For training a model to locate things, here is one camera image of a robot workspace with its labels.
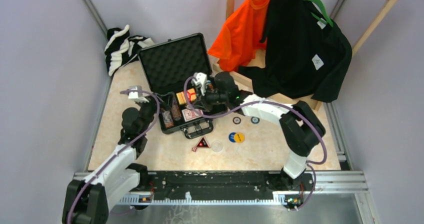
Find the orange black 100 chip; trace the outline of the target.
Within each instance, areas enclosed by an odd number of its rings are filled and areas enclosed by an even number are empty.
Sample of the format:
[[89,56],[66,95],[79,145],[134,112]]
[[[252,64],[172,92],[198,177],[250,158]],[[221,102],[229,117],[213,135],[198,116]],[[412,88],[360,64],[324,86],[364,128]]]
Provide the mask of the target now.
[[235,125],[239,125],[240,123],[241,123],[241,118],[240,117],[234,117],[233,119],[232,119],[232,122],[235,124]]

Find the orange boxed card deck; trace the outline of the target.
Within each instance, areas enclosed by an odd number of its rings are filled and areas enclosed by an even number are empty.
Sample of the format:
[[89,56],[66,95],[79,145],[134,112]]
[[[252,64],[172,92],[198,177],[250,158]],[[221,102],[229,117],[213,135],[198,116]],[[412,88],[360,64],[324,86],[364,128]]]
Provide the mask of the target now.
[[179,105],[186,105],[188,102],[194,102],[197,99],[197,94],[194,88],[190,88],[187,91],[178,92],[176,99]]

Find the blue green 50 chip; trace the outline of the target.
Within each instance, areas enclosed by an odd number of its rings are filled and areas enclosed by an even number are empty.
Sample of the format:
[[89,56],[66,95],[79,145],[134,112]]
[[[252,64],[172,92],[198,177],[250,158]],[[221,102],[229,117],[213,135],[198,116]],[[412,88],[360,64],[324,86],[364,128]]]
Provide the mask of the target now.
[[260,122],[260,119],[258,117],[253,116],[253,117],[251,117],[250,121],[253,124],[258,124]]

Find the black poker set case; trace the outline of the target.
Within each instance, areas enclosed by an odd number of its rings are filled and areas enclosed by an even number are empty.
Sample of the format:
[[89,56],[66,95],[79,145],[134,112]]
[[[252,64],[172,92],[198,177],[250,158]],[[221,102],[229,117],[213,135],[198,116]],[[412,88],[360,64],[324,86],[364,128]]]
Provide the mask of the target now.
[[171,111],[172,99],[184,90],[184,83],[195,73],[211,77],[211,63],[202,33],[194,33],[177,39],[155,44],[137,52],[150,90],[160,100],[159,123],[164,134],[183,132],[187,139],[194,139],[214,130],[210,118],[198,118],[185,122],[182,114],[186,105],[179,105],[181,120],[174,121],[174,127],[165,129],[161,109]]

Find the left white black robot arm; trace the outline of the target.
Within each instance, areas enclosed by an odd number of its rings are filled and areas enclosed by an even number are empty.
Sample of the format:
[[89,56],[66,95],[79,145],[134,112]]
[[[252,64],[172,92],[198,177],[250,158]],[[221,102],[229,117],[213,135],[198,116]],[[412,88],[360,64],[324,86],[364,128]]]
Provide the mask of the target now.
[[120,139],[109,157],[82,179],[67,186],[62,213],[64,224],[105,224],[119,200],[129,191],[149,187],[147,167],[135,161],[147,144],[147,132],[159,119],[160,101],[141,86],[121,91],[139,107],[122,113]]

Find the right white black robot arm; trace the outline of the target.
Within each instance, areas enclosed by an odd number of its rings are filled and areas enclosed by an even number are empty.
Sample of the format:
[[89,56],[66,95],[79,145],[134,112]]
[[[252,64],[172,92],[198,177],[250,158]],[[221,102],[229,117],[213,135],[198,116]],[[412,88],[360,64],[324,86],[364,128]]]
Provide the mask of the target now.
[[[194,101],[188,100],[189,85],[195,89]],[[314,164],[322,165],[327,160],[327,149],[323,141],[326,130],[305,101],[283,104],[239,89],[227,71],[219,72],[213,80],[205,73],[196,72],[184,82],[183,96],[188,100],[190,109],[207,119],[238,113],[279,126],[289,147],[281,177],[281,183],[287,190],[295,190],[301,184],[300,175],[312,163],[309,155],[315,146],[321,145],[323,159],[314,161]]]

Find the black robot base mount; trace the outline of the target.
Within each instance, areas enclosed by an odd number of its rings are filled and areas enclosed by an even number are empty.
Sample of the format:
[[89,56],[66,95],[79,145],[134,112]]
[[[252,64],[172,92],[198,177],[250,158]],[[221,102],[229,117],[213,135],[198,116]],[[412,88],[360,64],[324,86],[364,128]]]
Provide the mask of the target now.
[[278,191],[310,191],[314,180],[303,173],[294,180],[281,171],[156,171],[133,188],[154,201],[267,201]]

